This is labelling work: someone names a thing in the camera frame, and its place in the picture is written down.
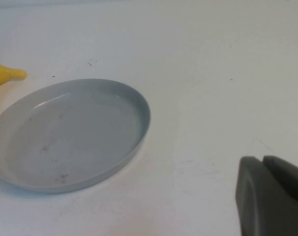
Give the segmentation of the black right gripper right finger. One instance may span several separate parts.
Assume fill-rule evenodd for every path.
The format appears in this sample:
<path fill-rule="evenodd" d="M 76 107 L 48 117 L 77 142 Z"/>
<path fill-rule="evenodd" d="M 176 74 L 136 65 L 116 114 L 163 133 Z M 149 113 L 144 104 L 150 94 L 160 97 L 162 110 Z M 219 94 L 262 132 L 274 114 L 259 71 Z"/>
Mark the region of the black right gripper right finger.
<path fill-rule="evenodd" d="M 276 156 L 264 156 L 263 164 L 282 188 L 298 201 L 298 167 Z"/>

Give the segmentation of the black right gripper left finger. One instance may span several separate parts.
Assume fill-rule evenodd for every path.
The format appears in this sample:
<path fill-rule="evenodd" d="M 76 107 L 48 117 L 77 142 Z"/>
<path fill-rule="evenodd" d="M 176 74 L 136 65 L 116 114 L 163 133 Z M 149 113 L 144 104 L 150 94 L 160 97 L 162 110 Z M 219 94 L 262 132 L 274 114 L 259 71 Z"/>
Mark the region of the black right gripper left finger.
<path fill-rule="evenodd" d="M 240 159 L 236 204 L 243 236 L 298 236 L 298 201 L 253 156 Z"/>

